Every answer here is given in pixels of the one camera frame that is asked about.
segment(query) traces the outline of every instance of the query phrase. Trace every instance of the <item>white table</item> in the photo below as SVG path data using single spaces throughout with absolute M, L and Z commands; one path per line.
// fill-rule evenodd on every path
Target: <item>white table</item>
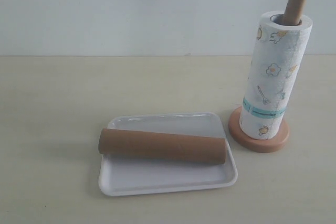
M 288 144 L 254 153 L 229 136 L 250 57 L 0 58 L 0 223 L 334 223 L 336 56 L 305 56 Z M 111 198 L 98 188 L 100 130 L 116 116 L 217 113 L 232 187 Z

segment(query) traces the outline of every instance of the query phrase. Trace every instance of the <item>paper towel roll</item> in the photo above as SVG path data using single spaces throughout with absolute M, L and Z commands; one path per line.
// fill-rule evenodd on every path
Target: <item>paper towel roll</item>
M 266 140 L 279 130 L 309 39 L 312 20 L 278 25 L 283 12 L 261 16 L 239 125 L 246 135 Z

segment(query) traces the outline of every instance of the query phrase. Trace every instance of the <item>white wall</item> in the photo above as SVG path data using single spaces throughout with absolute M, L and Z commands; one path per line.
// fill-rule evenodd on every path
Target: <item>white wall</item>
M 0 55 L 246 55 L 287 0 L 0 0 Z M 336 0 L 308 0 L 306 52 L 336 54 Z

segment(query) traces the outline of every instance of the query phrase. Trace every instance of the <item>cardboard tube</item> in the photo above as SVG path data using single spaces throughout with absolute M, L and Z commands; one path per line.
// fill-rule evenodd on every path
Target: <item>cardboard tube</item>
M 285 13 L 282 16 L 281 25 L 283 26 L 299 25 L 305 2 L 306 0 L 288 0 Z
M 98 145 L 101 154 L 223 164 L 223 138 L 103 129 Z

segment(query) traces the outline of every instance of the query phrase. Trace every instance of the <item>rectangular tray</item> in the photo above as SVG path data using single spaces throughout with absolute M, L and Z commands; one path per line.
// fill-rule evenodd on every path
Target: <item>rectangular tray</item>
M 212 189 L 231 186 L 237 180 L 237 168 L 221 119 L 214 113 L 122 116 L 113 119 L 107 128 L 223 137 L 227 146 L 223 165 L 103 155 L 99 188 L 108 196 Z

